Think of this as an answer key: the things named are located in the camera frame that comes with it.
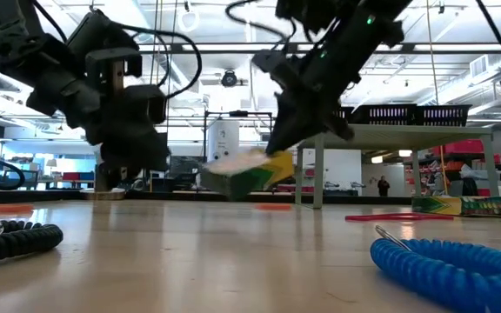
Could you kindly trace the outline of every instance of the box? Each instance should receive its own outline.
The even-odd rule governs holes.
[[[80,173],[63,173],[64,181],[79,181]]]
[[[501,216],[501,196],[415,196],[413,212],[453,216]]]
[[[82,181],[93,181],[94,180],[94,173],[78,173],[79,174],[79,180]]]
[[[263,150],[251,150],[203,164],[200,179],[205,188],[226,195],[230,200],[237,200],[253,190],[266,190],[273,183],[293,174],[290,152],[278,152],[274,157],[267,157]]]
[[[456,143],[448,143],[444,146],[444,153],[483,153],[484,146],[480,139],[468,139]],[[432,148],[435,156],[440,155],[440,147]]]

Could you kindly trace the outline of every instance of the coiled cable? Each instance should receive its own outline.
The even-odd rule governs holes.
[[[371,246],[372,261],[389,277],[460,312],[501,312],[501,251],[470,243],[389,239]]]
[[[62,241],[63,232],[53,224],[0,222],[0,260],[51,250]]]

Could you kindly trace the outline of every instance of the wooden table surface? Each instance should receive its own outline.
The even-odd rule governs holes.
[[[346,215],[408,211],[251,203],[37,203],[63,229],[57,249],[0,262],[0,313],[446,312],[371,261],[374,223]],[[501,249],[501,219],[380,223],[403,238]]]

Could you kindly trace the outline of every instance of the blue coiled cable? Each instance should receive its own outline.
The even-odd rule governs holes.
[[[458,312],[501,312],[501,251],[470,243],[388,239],[371,246],[389,277]]]

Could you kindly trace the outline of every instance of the black coiled cable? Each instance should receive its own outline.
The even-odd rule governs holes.
[[[62,241],[63,232],[53,224],[0,222],[0,260],[51,250]]]

